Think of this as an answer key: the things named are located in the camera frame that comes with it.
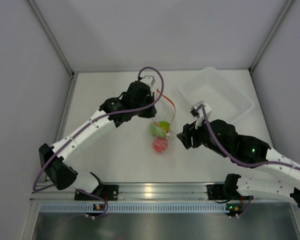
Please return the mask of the clear zip top bag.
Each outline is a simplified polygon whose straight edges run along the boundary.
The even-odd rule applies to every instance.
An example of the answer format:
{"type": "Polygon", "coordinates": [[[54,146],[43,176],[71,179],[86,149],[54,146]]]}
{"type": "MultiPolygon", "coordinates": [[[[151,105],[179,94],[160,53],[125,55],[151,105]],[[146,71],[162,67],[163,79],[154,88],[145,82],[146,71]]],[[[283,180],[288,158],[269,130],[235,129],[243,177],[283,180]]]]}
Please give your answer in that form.
{"type": "MultiPolygon", "coordinates": [[[[175,129],[174,129],[174,121],[176,119],[176,105],[175,103],[166,95],[162,94],[161,98],[159,99],[159,101],[155,104],[155,109],[157,111],[157,114],[155,115],[155,117],[153,117],[151,119],[150,123],[154,123],[155,125],[157,125],[158,127],[160,127],[159,122],[160,121],[166,121],[168,123],[170,123],[170,128],[169,128],[169,132],[165,132],[162,138],[165,138],[168,140],[169,142],[169,146],[167,148],[167,150],[164,152],[166,153],[168,151],[168,149],[170,148],[172,141],[175,139],[176,137],[176,133],[175,133],[175,129]]],[[[149,130],[148,130],[148,134],[150,137],[150,143],[151,143],[151,147],[152,147],[152,142],[155,138],[161,138],[161,137],[153,137],[150,135],[149,130]]]]}

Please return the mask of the green fake apple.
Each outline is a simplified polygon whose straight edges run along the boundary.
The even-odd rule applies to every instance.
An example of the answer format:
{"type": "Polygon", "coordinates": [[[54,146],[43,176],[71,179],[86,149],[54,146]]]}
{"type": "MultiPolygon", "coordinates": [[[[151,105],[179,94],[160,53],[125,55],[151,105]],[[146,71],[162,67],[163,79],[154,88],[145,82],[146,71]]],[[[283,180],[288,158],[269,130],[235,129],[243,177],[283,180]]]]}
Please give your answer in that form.
{"type": "Polygon", "coordinates": [[[171,124],[167,121],[160,121],[159,126],[166,132],[168,133],[170,131],[170,126],[171,124]]]}

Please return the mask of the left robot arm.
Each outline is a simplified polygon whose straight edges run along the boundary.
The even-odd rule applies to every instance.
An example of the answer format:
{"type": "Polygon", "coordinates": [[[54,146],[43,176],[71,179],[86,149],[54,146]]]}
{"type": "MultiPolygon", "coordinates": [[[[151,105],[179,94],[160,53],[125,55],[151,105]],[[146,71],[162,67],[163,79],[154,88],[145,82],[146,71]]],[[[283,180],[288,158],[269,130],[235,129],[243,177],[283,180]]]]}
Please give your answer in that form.
{"type": "Polygon", "coordinates": [[[39,148],[41,167],[58,190],[69,187],[84,190],[92,200],[103,194],[101,180],[92,172],[74,169],[75,160],[99,138],[128,122],[134,116],[150,119],[157,113],[152,87],[155,81],[146,77],[132,82],[127,91],[111,97],[82,126],[62,140],[39,148]]]}

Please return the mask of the green fake lime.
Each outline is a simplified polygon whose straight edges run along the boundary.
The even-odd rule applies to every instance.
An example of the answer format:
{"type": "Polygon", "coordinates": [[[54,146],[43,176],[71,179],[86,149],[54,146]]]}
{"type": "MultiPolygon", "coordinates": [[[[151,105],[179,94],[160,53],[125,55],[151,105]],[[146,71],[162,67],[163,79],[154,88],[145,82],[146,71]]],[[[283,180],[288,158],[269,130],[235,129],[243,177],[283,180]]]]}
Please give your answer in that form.
{"type": "Polygon", "coordinates": [[[162,130],[161,127],[155,125],[153,122],[151,122],[148,126],[148,131],[149,131],[149,134],[152,136],[152,137],[163,137],[164,136],[164,133],[165,131],[162,130]]]}

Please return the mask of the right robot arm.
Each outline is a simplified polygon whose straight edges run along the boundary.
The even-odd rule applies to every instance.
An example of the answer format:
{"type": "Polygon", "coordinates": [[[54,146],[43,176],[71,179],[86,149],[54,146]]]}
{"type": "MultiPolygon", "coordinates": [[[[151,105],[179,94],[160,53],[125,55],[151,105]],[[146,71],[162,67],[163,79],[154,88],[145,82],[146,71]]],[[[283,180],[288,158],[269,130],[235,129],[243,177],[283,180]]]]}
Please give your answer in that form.
{"type": "Polygon", "coordinates": [[[268,143],[254,136],[240,135],[233,125],[219,119],[209,125],[187,123],[176,136],[187,150],[204,146],[240,167],[274,177],[274,180],[265,180],[230,173],[223,183],[223,195],[227,199],[270,198],[289,202],[300,209],[300,164],[268,143]]]}

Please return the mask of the red fake tomato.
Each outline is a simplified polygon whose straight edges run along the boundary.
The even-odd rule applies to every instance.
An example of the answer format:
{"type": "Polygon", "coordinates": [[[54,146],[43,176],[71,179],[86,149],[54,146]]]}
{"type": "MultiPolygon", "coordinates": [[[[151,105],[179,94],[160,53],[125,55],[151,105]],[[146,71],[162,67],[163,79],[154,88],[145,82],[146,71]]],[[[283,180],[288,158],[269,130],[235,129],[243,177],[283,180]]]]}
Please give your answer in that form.
{"type": "Polygon", "coordinates": [[[152,141],[152,148],[156,153],[162,154],[169,147],[169,141],[166,138],[157,137],[152,141]]]}

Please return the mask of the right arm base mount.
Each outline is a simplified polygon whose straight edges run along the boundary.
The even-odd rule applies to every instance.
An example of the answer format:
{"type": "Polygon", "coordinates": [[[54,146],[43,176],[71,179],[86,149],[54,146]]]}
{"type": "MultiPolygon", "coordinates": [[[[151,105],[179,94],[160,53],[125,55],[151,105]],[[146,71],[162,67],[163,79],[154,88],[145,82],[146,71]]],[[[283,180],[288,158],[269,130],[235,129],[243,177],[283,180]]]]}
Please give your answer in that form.
{"type": "Polygon", "coordinates": [[[208,184],[206,186],[208,200],[218,203],[238,201],[241,197],[237,193],[226,193],[223,184],[208,184]]]}

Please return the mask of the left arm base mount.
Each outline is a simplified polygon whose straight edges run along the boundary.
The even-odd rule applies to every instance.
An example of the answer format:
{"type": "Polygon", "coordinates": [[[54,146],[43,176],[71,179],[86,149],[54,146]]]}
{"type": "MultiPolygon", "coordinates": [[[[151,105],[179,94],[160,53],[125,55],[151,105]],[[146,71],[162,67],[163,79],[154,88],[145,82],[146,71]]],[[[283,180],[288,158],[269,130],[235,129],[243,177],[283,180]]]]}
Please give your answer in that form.
{"type": "MultiPolygon", "coordinates": [[[[119,186],[117,184],[105,184],[102,190],[96,190],[91,193],[94,196],[98,196],[104,201],[117,201],[119,194],[119,186]]],[[[97,199],[93,196],[86,195],[78,190],[74,195],[75,201],[96,201],[97,199]]]]}

